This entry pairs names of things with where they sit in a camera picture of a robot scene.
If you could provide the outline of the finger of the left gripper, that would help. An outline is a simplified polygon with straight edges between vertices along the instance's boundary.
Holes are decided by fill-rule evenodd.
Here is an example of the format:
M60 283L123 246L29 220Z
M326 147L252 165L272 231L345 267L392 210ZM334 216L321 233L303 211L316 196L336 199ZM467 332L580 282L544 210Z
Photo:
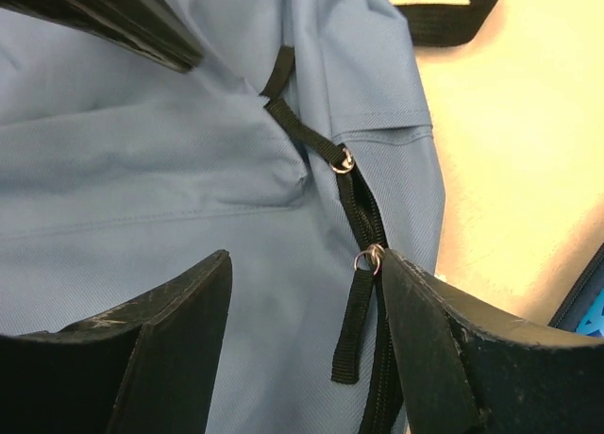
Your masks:
M203 58L199 40L165 0L1 0L1 8L94 35L179 73Z

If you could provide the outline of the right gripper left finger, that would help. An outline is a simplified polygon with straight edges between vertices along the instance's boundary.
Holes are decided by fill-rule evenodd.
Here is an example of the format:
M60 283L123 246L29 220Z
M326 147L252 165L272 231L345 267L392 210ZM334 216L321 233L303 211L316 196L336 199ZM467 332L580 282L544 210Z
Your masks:
M5 433L202 433L232 289L219 250L117 307L1 340Z

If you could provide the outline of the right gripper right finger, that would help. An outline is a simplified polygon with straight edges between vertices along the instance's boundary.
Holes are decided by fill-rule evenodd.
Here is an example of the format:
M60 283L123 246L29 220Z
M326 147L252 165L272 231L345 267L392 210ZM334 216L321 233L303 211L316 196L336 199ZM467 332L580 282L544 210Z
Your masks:
M498 309L393 250L382 275L412 432L602 432L602 340Z

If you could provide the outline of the blue student backpack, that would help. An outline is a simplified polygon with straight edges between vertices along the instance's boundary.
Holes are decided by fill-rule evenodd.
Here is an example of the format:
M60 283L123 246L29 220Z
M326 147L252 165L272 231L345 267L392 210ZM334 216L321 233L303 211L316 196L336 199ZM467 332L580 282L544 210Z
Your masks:
M202 433L401 433L389 249L435 266L445 195L416 47L498 0L165 0L179 73L1 8L1 340L232 265Z

